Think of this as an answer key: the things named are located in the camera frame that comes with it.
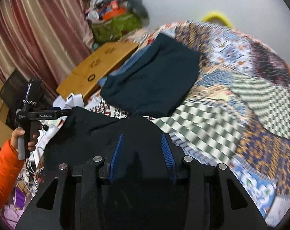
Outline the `orange sleeve left forearm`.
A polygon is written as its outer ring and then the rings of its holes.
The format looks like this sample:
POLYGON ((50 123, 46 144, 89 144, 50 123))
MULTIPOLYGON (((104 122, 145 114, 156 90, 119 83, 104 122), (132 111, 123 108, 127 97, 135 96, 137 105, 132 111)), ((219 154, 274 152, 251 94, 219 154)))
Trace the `orange sleeve left forearm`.
POLYGON ((18 159, 18 152, 7 140, 0 151, 0 209, 6 204, 24 161, 18 159))

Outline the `person left hand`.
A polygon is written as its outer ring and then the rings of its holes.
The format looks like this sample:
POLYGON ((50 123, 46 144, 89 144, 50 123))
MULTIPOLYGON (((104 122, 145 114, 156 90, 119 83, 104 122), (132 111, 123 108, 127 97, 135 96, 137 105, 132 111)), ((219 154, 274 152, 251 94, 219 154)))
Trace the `person left hand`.
MULTIPOLYGON (((39 130, 42 129, 41 124, 33 124, 33 135, 31 141, 28 142, 29 151, 34 151, 36 149, 36 144, 38 143, 38 137, 40 136, 39 130)), ((18 137, 23 136, 25 131, 22 128, 16 128, 11 135, 11 146, 18 152, 18 137)))

